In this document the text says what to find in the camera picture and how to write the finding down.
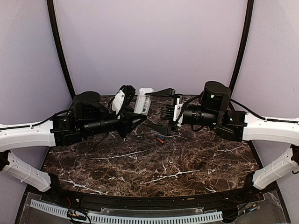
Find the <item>white remote control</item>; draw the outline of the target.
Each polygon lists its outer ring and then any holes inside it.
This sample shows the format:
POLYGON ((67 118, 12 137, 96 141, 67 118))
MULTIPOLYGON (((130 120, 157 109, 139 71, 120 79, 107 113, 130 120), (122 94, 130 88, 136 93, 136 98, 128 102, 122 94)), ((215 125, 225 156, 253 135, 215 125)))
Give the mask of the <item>white remote control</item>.
POLYGON ((151 95, 147 95, 147 93, 153 93, 154 90, 152 88, 140 88, 137 96, 137 100, 135 103, 134 113, 148 115, 150 104, 151 104, 151 95))

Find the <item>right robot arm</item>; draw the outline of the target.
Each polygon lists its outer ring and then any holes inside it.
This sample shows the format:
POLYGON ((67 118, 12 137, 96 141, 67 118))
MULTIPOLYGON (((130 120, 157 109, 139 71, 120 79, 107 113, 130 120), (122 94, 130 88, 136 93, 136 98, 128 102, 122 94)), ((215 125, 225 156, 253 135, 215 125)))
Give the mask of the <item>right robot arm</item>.
POLYGON ((266 167, 246 176, 244 188, 238 198, 249 202, 277 179, 292 172, 299 172, 299 120, 263 117, 242 106, 242 111, 229 110, 231 89, 216 81, 205 83, 204 90, 184 103, 172 88, 150 92, 150 96, 171 97, 171 105, 161 107, 160 118, 167 120, 168 126, 153 125, 161 134, 177 131, 181 125, 199 126, 199 130, 209 127, 219 137, 235 142, 266 140, 290 144, 284 153, 266 167))

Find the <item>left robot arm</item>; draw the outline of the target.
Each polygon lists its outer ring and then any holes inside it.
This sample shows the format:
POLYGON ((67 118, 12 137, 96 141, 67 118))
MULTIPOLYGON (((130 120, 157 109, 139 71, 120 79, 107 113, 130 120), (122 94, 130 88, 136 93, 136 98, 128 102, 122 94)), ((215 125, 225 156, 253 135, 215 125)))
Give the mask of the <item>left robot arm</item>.
POLYGON ((59 178, 38 170, 22 161, 13 149, 24 147, 64 147, 90 136, 117 131, 125 138, 147 118, 143 112, 134 113, 128 105, 133 94, 119 91, 120 100, 113 111, 101 104, 101 96, 94 91, 76 95, 70 109, 54 114, 38 123, 0 126, 0 171, 46 192, 55 203, 63 203, 66 193, 60 189, 59 178))

